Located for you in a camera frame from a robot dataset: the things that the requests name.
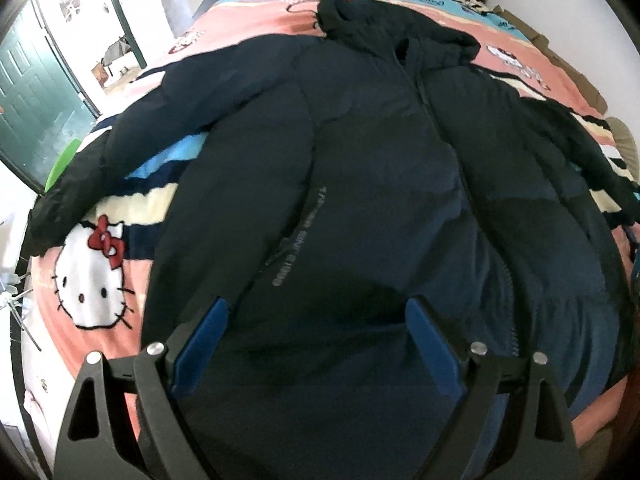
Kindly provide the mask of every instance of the puffer jacket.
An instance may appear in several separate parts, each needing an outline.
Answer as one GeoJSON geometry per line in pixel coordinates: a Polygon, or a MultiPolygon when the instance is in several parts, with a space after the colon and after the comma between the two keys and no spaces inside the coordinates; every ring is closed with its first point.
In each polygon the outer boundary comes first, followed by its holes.
{"type": "Polygon", "coordinates": [[[36,204],[34,252],[204,128],[142,343],[231,305],[179,401],[221,478],[412,478],[457,401],[408,336],[414,295],[468,341],[548,354],[576,415],[634,361],[634,308],[590,194],[640,220],[634,185],[569,110],[472,65],[470,35],[369,0],[322,0],[318,21],[325,38],[263,36],[166,68],[36,204]]]}

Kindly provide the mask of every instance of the door panel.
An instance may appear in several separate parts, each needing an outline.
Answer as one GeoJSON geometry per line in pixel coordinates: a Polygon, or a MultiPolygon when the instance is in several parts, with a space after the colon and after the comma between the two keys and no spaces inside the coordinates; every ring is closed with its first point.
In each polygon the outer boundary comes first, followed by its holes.
{"type": "Polygon", "coordinates": [[[58,155],[95,124],[31,2],[0,44],[0,109],[0,151],[43,186],[58,155]]]}

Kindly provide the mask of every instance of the hello kitty print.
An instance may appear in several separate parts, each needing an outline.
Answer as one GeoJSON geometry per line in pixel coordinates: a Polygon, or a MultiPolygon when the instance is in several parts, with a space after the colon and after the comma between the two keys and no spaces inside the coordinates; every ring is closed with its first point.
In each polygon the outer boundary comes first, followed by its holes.
{"type": "Polygon", "coordinates": [[[78,224],[68,234],[55,264],[56,295],[75,326],[85,330],[112,328],[116,323],[132,329],[126,320],[122,263],[125,243],[122,222],[109,224],[107,215],[98,224],[78,224]]]}

